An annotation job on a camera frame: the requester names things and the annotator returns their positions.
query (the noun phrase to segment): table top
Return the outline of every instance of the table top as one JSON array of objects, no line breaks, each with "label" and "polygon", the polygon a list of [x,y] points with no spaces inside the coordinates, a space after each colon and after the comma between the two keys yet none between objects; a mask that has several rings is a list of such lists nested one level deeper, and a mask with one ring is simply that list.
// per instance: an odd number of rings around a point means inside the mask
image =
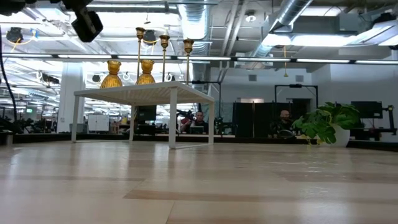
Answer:
[{"label": "table top", "polygon": [[75,91],[75,96],[124,105],[163,105],[170,103],[171,88],[177,89],[177,103],[211,103],[215,101],[213,97],[176,81],[97,90],[81,90]]}]

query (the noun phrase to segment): candle holder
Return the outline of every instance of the candle holder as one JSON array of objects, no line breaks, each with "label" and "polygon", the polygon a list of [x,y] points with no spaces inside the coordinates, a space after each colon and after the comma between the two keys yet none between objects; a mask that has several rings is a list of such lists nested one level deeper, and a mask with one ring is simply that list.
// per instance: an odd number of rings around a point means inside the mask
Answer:
[{"label": "candle holder", "polygon": [[168,35],[160,35],[160,44],[163,47],[163,76],[162,82],[164,82],[164,73],[165,73],[165,64],[166,64],[166,48],[169,46],[169,39]]},{"label": "candle holder", "polygon": [[137,80],[139,77],[139,62],[140,62],[140,56],[141,56],[141,40],[144,38],[144,32],[145,29],[142,27],[137,27],[137,38],[138,38],[138,58],[137,58]]},{"label": "candle holder", "polygon": [[185,80],[187,81],[186,84],[189,84],[189,55],[192,52],[192,45],[195,41],[191,40],[191,39],[185,39],[184,40],[184,50],[187,53],[187,72],[186,72],[186,77]]}]

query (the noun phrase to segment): person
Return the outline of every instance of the person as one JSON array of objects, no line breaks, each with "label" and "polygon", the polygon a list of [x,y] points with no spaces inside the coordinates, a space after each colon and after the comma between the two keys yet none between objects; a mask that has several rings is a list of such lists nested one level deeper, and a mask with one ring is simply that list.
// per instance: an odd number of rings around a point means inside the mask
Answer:
[{"label": "person", "polygon": [[209,133],[209,125],[203,120],[204,118],[203,112],[198,111],[195,117],[196,120],[194,120],[194,122],[192,122],[190,119],[188,121],[185,121],[185,124],[181,126],[181,132],[189,133],[190,127],[193,123],[194,126],[203,126],[203,132]]},{"label": "person", "polygon": [[292,120],[290,119],[290,113],[287,110],[282,110],[279,115],[279,119],[271,123],[272,134],[277,136],[280,131],[288,130],[292,131]]}]

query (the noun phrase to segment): light fixture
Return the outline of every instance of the light fixture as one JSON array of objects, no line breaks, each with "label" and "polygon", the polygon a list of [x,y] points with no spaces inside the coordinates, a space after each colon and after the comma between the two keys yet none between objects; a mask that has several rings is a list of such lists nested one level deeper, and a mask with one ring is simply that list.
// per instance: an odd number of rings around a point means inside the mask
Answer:
[{"label": "light fixture", "polygon": [[[87,7],[111,7],[111,8],[164,8],[164,5],[140,5],[140,4],[89,4]],[[169,6],[169,9],[176,9],[176,6]]]},{"label": "light fixture", "polygon": [[342,47],[352,41],[355,36],[340,35],[296,35],[292,45],[309,47]]},{"label": "light fixture", "polygon": [[355,63],[363,65],[398,65],[398,61],[392,60],[357,60]]},{"label": "light fixture", "polygon": [[242,62],[290,62],[289,58],[237,58]]},{"label": "light fixture", "polygon": [[95,58],[95,59],[111,59],[110,55],[58,55],[60,58]]},{"label": "light fixture", "polygon": [[[137,55],[119,55],[119,59],[138,59]],[[141,55],[140,59],[148,59],[148,60],[160,60],[163,59],[163,56],[158,55]]]},{"label": "light fixture", "polygon": [[[181,57],[178,56],[177,57],[178,60],[185,60],[186,57]],[[190,56],[189,57],[190,60],[216,60],[216,61],[229,61],[231,60],[231,57],[201,57],[201,56]]]},{"label": "light fixture", "polygon": [[261,44],[265,46],[291,45],[292,41],[287,35],[268,34]]},{"label": "light fixture", "polygon": [[297,59],[297,62],[304,62],[304,63],[348,63],[349,60],[335,60],[335,59]]},{"label": "light fixture", "polygon": [[247,10],[246,13],[245,13],[246,21],[248,21],[248,22],[255,21],[256,20],[256,16],[254,15],[255,13],[256,12],[254,10],[252,10],[252,9]]},{"label": "light fixture", "polygon": [[13,53],[3,53],[3,57],[10,58],[52,58],[50,54],[13,54]]}]

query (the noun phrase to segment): white pot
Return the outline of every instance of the white pot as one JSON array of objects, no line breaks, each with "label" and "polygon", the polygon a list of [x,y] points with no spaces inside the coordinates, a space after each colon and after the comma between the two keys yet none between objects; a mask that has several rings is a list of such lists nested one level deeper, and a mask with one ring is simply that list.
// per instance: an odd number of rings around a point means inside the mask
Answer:
[{"label": "white pot", "polygon": [[349,141],[349,130],[344,130],[338,125],[332,125],[336,133],[336,142],[330,144],[331,147],[346,147]]}]

